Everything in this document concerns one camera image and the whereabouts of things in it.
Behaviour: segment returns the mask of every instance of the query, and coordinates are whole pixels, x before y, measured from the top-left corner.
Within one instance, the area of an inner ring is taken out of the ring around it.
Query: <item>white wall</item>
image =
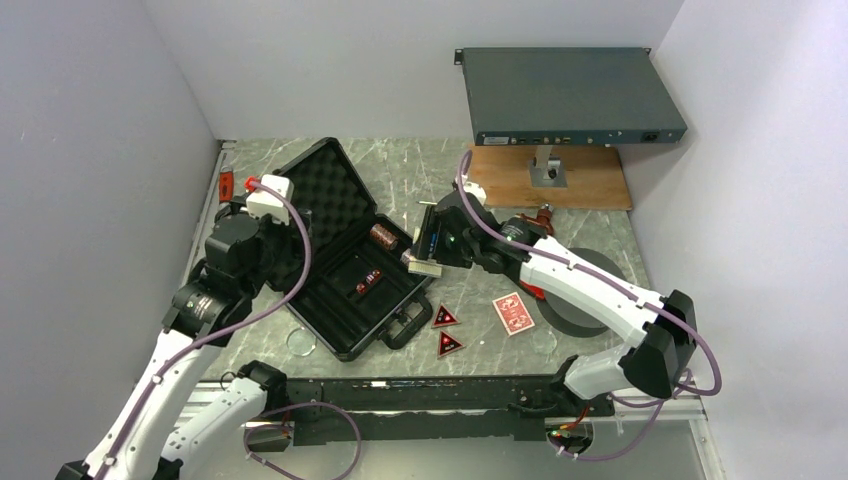
[[[139,0],[0,15],[0,478],[105,434],[178,285],[216,143]]]
[[[655,64],[692,131],[622,152],[650,277],[696,300],[723,367],[728,478],[844,477],[846,50],[844,2],[687,0]]]
[[[453,50],[657,47],[682,0],[145,0],[218,138],[467,136]]]

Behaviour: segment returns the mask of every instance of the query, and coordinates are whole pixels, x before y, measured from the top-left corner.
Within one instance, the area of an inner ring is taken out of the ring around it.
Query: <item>case handle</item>
[[[412,297],[412,301],[406,304],[404,308],[413,303],[421,305],[421,311],[418,312],[418,315],[416,315],[410,322],[407,322],[407,324],[403,327],[403,330],[394,337],[389,337],[388,335],[383,337],[383,343],[392,350],[400,350],[403,348],[410,340],[412,340],[412,337],[418,333],[418,330],[421,330],[421,327],[427,325],[430,319],[433,318],[433,306],[430,305],[430,301],[427,300],[423,290],[416,292],[415,296]],[[401,310],[400,313],[396,313],[395,317],[403,315],[402,312],[403,310]]]

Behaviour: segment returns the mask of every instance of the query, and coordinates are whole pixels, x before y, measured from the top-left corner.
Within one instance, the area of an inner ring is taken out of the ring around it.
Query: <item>small red object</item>
[[[456,325],[458,323],[459,320],[457,320],[444,305],[439,305],[439,311],[436,312],[436,319],[433,320],[432,328],[442,328],[447,327],[448,325]]]
[[[365,283],[368,285],[374,285],[381,276],[383,276],[383,272],[375,268],[374,270],[371,270],[371,273],[365,276]]]
[[[461,348],[465,348],[465,345],[461,344],[459,340],[451,337],[445,332],[439,332],[439,358]]]
[[[529,283],[526,283],[526,282],[521,282],[521,288],[526,290],[528,293],[533,294],[533,296],[536,297],[537,300],[544,300],[545,299],[545,291],[542,290],[539,287],[530,285]]]
[[[233,199],[233,187],[235,186],[233,169],[224,167],[218,173],[218,203],[226,203]]]
[[[554,226],[551,224],[551,217],[553,217],[554,212],[551,210],[551,206],[548,204],[542,205],[536,212],[536,218],[528,217],[527,215],[521,213],[518,216],[527,223],[531,223],[533,225],[542,227],[545,229],[545,233],[548,235],[554,234]]]
[[[536,323],[530,318],[530,312],[518,296],[518,292],[510,293],[505,297],[498,298],[492,301],[495,305],[495,311],[498,312],[498,317],[506,329],[506,333],[510,336],[524,330],[533,328]]]
[[[262,183],[256,177],[247,177],[247,181],[244,182],[244,188],[246,188],[250,193],[253,193],[253,191],[256,190],[256,187],[253,186],[253,182]]]

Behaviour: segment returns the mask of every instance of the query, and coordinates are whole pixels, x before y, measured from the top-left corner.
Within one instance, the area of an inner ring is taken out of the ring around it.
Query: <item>red triangle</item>
[[[433,320],[433,328],[447,327],[448,325],[456,325],[459,320],[454,314],[450,313],[444,305],[439,305],[439,311],[436,312],[436,319]]]
[[[445,332],[439,332],[439,357],[444,357],[449,353],[453,353],[460,348],[465,348],[465,345],[459,343],[459,340],[451,337]]]

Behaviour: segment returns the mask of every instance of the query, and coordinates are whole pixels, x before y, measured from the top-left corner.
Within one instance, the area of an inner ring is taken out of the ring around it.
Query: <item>marble table surface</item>
[[[314,138],[238,141],[232,146],[227,164],[233,167],[236,185],[248,176],[259,176],[285,165],[316,140]],[[377,201],[380,212],[412,232],[420,224],[424,207],[419,200],[437,201],[451,190],[457,162],[466,150],[464,138],[340,139],[351,161]],[[212,205],[209,215],[217,209]],[[518,212],[535,215],[533,210],[497,208],[503,221]],[[597,250],[622,269],[629,282],[647,287],[648,281],[627,212],[555,210],[556,238],[567,247]],[[208,232],[211,222],[207,221]],[[536,321],[536,327],[508,337],[492,306],[492,300],[516,291],[506,277],[491,275],[479,267],[470,270],[446,268],[441,279],[427,289],[434,310],[444,304],[461,321],[448,332],[466,348],[437,357],[440,329],[429,326],[401,350],[392,351],[375,341],[350,363],[339,362],[320,342],[305,357],[293,355],[286,345],[290,332],[299,328],[285,308],[268,318],[236,332],[205,378],[218,379],[228,370],[258,359],[273,365],[290,377],[386,377],[441,375],[503,375],[554,373],[574,354],[592,354],[619,342],[607,331],[595,338],[569,337],[544,320],[536,303],[521,293]],[[254,300],[258,312],[279,298],[263,289]],[[556,339],[556,347],[551,351]]]

